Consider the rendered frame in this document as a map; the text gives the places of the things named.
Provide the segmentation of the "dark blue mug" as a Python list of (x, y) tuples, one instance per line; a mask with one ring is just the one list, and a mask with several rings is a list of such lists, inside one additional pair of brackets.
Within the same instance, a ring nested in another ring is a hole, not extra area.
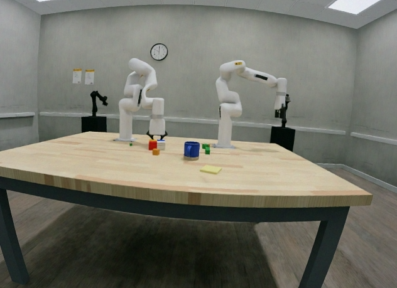
[(184, 142), (183, 158), (188, 161), (196, 161), (199, 159), (200, 143), (194, 141)]

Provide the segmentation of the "red cube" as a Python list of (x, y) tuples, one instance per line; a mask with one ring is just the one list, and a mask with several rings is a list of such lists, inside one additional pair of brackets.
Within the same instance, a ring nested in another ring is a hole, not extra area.
[(149, 141), (149, 151), (157, 149), (157, 141)]

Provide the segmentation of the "pale yellow square tile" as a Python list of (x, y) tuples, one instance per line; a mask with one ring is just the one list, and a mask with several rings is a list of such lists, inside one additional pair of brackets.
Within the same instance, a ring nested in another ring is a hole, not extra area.
[(222, 168), (220, 167), (205, 165), (203, 168), (200, 169), (200, 172), (218, 174), (221, 170)]

